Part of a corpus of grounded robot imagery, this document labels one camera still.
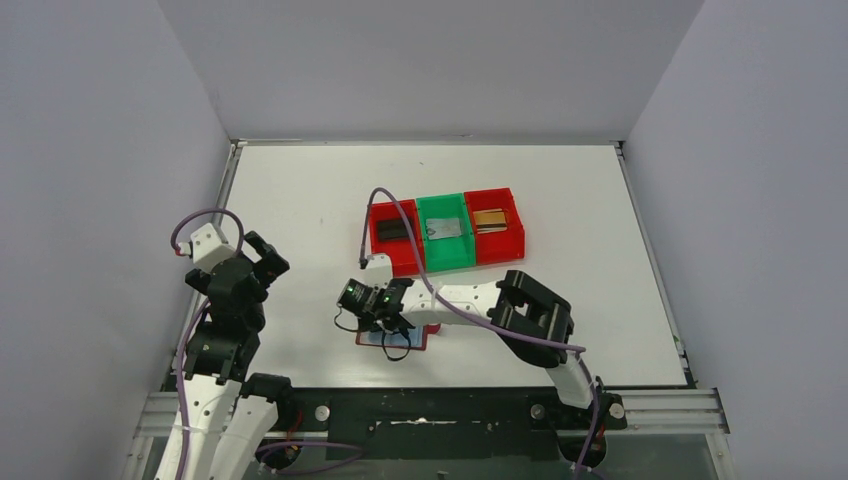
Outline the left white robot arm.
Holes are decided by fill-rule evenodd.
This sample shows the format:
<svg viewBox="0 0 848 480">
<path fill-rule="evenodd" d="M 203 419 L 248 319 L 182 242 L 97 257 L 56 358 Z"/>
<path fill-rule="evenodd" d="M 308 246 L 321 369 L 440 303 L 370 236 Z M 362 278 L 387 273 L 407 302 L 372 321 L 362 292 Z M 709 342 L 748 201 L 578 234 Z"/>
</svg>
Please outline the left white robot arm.
<svg viewBox="0 0 848 480">
<path fill-rule="evenodd" d="M 289 265 L 257 233 L 247 233 L 246 242 L 257 261 L 211 224 L 178 247 L 195 266 L 185 281 L 205 301 L 180 350 L 178 411 L 158 479 L 239 479 L 270 430 L 302 418 L 289 378 L 249 371 L 268 289 Z"/>
</svg>

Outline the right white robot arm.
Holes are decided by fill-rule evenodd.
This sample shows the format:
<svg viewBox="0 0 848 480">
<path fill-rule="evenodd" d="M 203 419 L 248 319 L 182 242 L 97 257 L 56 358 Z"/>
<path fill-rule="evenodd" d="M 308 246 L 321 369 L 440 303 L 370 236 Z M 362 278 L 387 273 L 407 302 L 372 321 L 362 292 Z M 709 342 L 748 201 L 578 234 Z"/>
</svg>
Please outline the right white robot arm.
<svg viewBox="0 0 848 480">
<path fill-rule="evenodd" d="M 564 417 L 578 427 L 602 413 L 580 355 L 571 344 L 571 304 L 529 274 L 508 270 L 496 281 L 436 285 L 428 278 L 393 278 L 384 286 L 350 279 L 337 306 L 357 321 L 356 331 L 386 335 L 429 325 L 463 325 L 498 335 L 521 361 L 545 370 L 553 382 Z"/>
</svg>

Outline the red leather card holder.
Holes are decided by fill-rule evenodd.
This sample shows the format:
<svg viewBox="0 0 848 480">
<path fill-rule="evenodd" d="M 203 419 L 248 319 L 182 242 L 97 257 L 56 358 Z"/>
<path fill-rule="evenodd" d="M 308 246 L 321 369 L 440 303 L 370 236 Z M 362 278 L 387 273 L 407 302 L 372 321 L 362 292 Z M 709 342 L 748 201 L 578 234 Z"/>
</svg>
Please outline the red leather card holder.
<svg viewBox="0 0 848 480">
<path fill-rule="evenodd" d="M 427 348 L 429 337 L 437 334 L 440 330 L 441 326 L 439 324 L 431 324 L 409 329 L 406 335 L 402 333 L 384 333 L 382 330 L 362 332 L 357 334 L 355 343 L 359 346 L 385 346 L 387 349 L 424 351 Z"/>
</svg>

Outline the black VIP credit card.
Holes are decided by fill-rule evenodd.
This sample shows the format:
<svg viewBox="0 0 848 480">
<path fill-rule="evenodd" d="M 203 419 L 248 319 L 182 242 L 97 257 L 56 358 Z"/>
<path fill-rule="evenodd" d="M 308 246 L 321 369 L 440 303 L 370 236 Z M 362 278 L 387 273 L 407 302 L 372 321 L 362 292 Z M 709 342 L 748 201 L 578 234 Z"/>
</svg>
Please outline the black VIP credit card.
<svg viewBox="0 0 848 480">
<path fill-rule="evenodd" d="M 378 220 L 376 235 L 379 242 L 394 242 L 409 239 L 406 223 L 402 218 Z"/>
</svg>

